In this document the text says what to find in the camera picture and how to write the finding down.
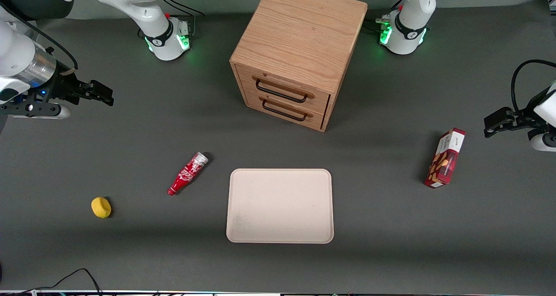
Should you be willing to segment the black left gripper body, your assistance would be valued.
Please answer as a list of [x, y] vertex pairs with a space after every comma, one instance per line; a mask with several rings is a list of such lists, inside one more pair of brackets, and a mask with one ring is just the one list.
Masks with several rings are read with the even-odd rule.
[[549, 130], [549, 88], [545, 88], [533, 98], [527, 106], [520, 110], [522, 128]]

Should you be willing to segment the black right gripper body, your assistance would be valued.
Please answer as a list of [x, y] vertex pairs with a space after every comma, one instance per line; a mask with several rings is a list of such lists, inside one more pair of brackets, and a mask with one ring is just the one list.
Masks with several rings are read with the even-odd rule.
[[71, 103], [71, 81], [78, 78], [75, 73], [62, 75], [68, 70], [66, 65], [56, 65], [52, 78], [41, 86], [41, 91], [46, 92], [47, 100], [60, 99]]

